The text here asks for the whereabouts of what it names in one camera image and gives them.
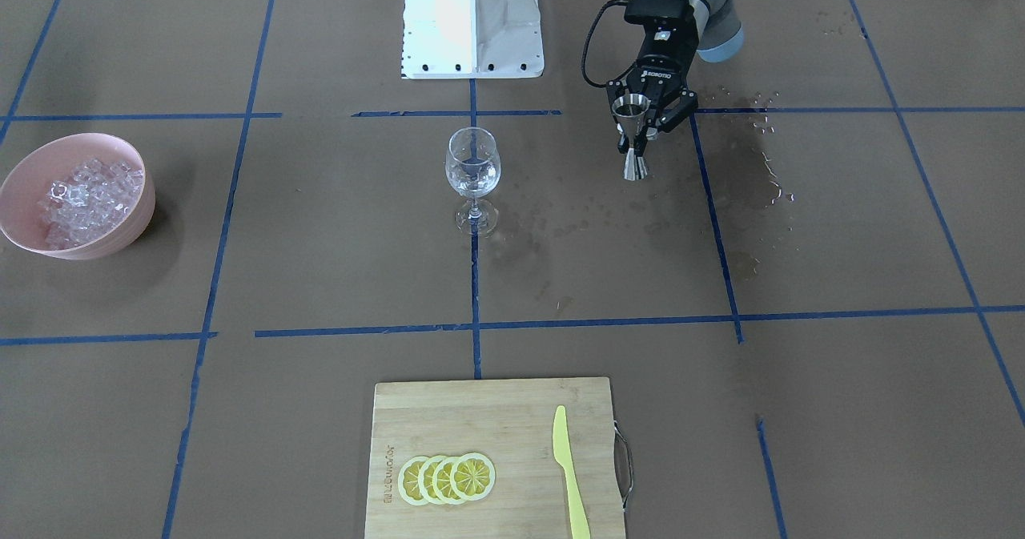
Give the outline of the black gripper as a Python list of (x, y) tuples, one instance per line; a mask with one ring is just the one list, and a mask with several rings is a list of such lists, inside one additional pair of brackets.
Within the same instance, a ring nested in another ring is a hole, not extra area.
[(619, 133), (617, 149), (622, 155), (631, 146), (629, 124), (625, 123), (629, 116), (625, 96), (629, 91), (649, 100), (644, 115), (647, 140), (673, 131), (698, 108), (696, 91), (685, 86), (699, 43), (694, 18), (627, 18), (626, 23), (644, 29), (641, 49), (627, 70), (625, 83), (621, 79), (605, 83)]

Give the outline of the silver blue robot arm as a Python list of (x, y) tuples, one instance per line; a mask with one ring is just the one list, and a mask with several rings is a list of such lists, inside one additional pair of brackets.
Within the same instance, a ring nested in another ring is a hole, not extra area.
[(620, 0), (626, 24), (643, 29), (637, 57), (625, 72), (605, 84), (618, 120), (618, 149), (643, 155), (656, 134), (676, 129), (697, 109), (688, 84), (696, 58), (724, 63), (744, 42), (734, 0)]

